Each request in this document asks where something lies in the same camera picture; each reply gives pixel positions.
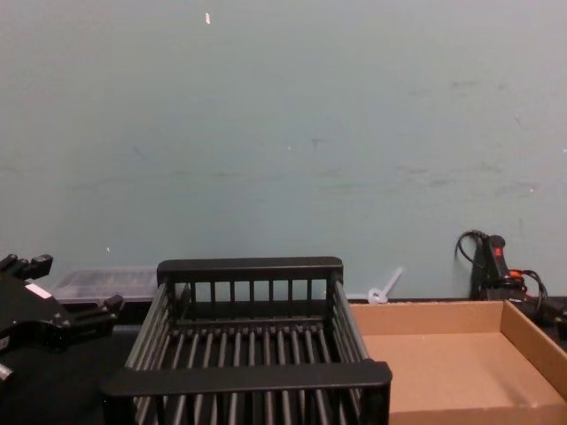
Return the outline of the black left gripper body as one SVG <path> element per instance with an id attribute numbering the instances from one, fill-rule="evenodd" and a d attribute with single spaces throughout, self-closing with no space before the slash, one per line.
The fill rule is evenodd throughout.
<path id="1" fill-rule="evenodd" d="M 24 347 L 62 350 L 72 344 L 74 319 L 48 291 L 1 274 L 1 353 Z"/>

